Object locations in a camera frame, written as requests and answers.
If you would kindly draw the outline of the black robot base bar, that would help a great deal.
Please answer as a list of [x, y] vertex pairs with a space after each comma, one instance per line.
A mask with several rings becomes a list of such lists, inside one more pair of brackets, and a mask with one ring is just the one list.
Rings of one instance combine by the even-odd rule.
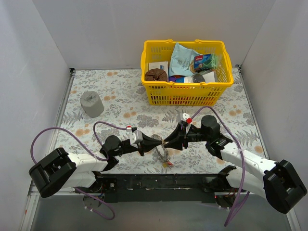
[[107, 203], [177, 202], [214, 203], [215, 195], [234, 198], [233, 189], [218, 174], [101, 174], [86, 193], [96, 193]]

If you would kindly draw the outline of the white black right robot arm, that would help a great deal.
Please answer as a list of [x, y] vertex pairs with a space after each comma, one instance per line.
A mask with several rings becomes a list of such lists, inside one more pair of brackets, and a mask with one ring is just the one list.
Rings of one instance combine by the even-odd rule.
[[237, 188], [265, 198], [277, 211], [288, 213], [307, 193], [307, 189], [293, 165], [260, 157], [242, 151], [235, 141], [220, 132], [220, 125], [212, 115], [201, 120], [200, 128], [190, 124], [191, 119], [178, 123], [165, 139], [165, 147], [183, 150], [190, 142], [205, 142], [208, 152], [231, 165], [222, 169], [207, 183], [215, 191]]

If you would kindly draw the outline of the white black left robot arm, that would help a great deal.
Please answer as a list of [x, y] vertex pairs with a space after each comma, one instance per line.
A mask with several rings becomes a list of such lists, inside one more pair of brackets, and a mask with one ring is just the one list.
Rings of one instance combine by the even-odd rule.
[[100, 153], [107, 158], [101, 161], [90, 154], [68, 153], [64, 148], [57, 148], [42, 160], [34, 164], [29, 170], [41, 197], [54, 195], [62, 188], [83, 187], [91, 192], [98, 192], [102, 188], [102, 180], [97, 177], [99, 172], [105, 172], [118, 164], [117, 156], [139, 152], [141, 156], [162, 144], [157, 140], [136, 130], [129, 139], [120, 140], [111, 135], [106, 138]]

